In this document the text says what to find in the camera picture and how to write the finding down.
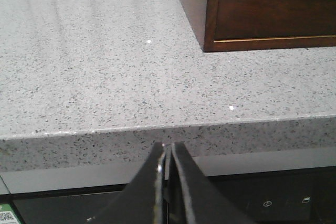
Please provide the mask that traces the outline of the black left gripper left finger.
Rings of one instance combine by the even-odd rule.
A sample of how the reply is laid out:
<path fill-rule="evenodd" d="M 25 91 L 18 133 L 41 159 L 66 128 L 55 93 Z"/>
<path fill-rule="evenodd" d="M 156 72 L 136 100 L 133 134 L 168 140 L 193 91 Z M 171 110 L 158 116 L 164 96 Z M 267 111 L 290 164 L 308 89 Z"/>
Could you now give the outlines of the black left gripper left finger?
<path fill-rule="evenodd" d="M 166 151 L 154 143 L 149 156 L 116 198 L 100 209 L 92 223 L 165 223 L 163 197 Z"/>

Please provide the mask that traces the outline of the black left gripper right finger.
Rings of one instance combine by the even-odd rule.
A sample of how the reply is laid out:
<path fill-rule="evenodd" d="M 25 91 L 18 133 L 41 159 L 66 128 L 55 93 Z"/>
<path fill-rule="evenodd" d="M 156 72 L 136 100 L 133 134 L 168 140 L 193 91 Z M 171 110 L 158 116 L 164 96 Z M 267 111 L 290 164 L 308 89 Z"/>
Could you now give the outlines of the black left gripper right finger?
<path fill-rule="evenodd" d="M 254 223 L 203 174 L 182 142 L 171 147 L 168 223 Z"/>

